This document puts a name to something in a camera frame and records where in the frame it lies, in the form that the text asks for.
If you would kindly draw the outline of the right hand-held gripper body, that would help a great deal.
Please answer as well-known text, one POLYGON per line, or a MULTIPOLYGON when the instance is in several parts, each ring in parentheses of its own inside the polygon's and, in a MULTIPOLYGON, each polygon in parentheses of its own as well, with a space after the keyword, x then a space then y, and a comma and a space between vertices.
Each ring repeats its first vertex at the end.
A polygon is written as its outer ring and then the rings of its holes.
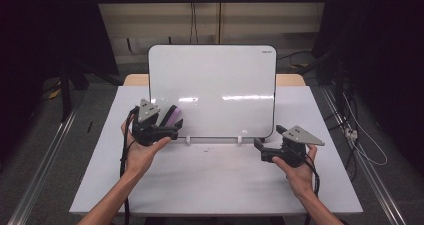
POLYGON ((282 136, 281 147, 269 148, 264 146, 264 149, 260 151, 262 161, 272 162, 272 158, 277 156, 284 160, 289 166, 297 168, 305 161, 307 145, 325 145, 321 139, 300 126, 294 126, 287 129, 284 134, 280 135, 282 136))

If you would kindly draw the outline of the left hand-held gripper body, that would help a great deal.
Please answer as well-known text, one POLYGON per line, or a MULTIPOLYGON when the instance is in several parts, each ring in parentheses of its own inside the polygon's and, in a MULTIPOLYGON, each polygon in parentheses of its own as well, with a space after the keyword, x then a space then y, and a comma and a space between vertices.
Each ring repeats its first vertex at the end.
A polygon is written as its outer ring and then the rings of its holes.
POLYGON ((171 127, 161 127, 157 124, 160 108, 142 99, 136 110, 136 118, 132 122, 132 135, 135 140, 143 145, 150 146, 164 137, 172 140, 178 138, 178 130, 173 125, 171 127))

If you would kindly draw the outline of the purple and black whiteboard eraser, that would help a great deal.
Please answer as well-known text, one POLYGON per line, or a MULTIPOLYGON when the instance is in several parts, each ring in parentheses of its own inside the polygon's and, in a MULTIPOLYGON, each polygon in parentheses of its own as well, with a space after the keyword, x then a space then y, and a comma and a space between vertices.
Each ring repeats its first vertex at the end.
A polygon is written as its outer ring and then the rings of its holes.
POLYGON ((178 108, 176 105, 172 105, 167 113, 165 114, 164 118, 162 119, 160 126, 161 127, 171 127, 175 124, 176 119, 178 118, 179 114, 181 112, 181 109, 178 108))

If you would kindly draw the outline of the white whiteboard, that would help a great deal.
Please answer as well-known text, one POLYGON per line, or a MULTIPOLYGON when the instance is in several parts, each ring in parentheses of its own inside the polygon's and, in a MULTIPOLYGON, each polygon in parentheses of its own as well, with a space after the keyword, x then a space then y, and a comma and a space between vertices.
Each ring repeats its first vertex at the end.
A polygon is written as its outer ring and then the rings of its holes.
POLYGON ((181 137, 267 137, 276 59, 270 45, 155 45, 148 52, 150 100, 181 109, 181 137))

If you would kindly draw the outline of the person's left hand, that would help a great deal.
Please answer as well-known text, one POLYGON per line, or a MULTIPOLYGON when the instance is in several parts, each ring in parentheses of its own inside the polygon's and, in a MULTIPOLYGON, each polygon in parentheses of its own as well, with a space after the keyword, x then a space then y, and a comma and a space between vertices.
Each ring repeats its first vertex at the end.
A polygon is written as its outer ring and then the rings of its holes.
POLYGON ((150 168, 155 155, 170 141, 170 137, 164 137, 150 146, 139 144, 128 129, 126 121, 121 125, 125 140, 125 179, 140 180, 150 168))

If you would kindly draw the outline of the person's right hand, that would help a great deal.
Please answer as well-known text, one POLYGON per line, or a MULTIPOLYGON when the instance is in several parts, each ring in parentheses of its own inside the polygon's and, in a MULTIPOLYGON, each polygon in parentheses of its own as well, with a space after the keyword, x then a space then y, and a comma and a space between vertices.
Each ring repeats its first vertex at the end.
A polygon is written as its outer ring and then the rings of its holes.
POLYGON ((279 157, 273 157, 272 161, 286 174, 290 188, 302 203, 317 199, 312 188, 312 171, 306 164, 292 168, 279 157))

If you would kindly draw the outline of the white table cover sheet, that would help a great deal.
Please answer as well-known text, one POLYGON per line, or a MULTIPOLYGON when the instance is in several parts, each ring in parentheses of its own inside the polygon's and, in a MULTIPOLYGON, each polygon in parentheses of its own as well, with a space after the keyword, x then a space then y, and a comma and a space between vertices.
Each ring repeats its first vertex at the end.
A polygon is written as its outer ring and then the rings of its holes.
MULTIPOLYGON (((70 210, 87 213, 116 183, 128 112, 146 96, 143 86, 118 89, 108 118, 70 210)), ((359 213, 362 206, 307 86, 276 91, 276 121, 298 125, 323 141, 315 159, 319 197, 334 213, 359 213)), ((284 173, 261 160, 250 143, 238 145, 172 142, 154 159, 133 189, 134 216, 272 216, 301 214, 284 173)))

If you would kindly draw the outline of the black metal stand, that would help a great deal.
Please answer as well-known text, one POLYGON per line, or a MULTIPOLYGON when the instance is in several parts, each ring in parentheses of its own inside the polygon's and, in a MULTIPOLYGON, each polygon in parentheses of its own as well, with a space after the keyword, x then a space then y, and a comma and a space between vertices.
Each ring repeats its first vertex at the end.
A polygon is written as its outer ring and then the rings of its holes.
POLYGON ((60 67, 62 122, 65 122, 72 112, 69 82, 72 82, 76 90, 86 90, 89 86, 89 82, 86 79, 84 72, 84 66, 76 60, 64 61, 60 67))

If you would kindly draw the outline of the aluminium floor rail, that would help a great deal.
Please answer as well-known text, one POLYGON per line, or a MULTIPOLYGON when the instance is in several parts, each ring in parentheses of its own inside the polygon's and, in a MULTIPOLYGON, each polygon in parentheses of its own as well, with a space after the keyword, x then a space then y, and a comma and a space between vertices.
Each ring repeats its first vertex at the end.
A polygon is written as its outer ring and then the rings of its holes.
POLYGON ((30 213, 41 193, 47 176, 60 152, 70 128, 72 127, 77 113, 78 108, 72 109, 66 119, 60 123, 55 136, 50 142, 48 150, 43 157, 43 160, 38 166, 35 175, 30 180, 29 185, 19 200, 7 225, 26 225, 30 213))
POLYGON ((357 117, 354 115, 353 109, 349 104, 345 95, 342 95, 341 102, 344 103, 352 116, 353 124, 350 124, 348 119, 344 119, 341 115, 340 110, 336 107, 336 96, 332 93, 330 88, 321 88, 322 94, 327 101, 328 106, 333 112, 333 116, 335 117, 338 126, 341 128, 342 132, 345 131, 346 128, 354 128, 356 127, 359 131, 362 132, 382 153, 384 161, 376 162, 371 159, 361 143, 357 139, 356 141, 351 141, 347 139, 347 143, 351 149, 353 149, 353 154, 356 157, 357 164, 361 167, 374 195, 376 196, 382 210, 384 211, 386 217, 389 220, 390 225, 407 225, 406 220, 404 219, 398 205, 396 204, 393 196, 390 194, 383 180, 377 173, 375 167, 382 167, 386 165, 388 162, 388 158, 384 150, 381 146, 372 138, 369 133, 360 125, 357 120, 357 117))

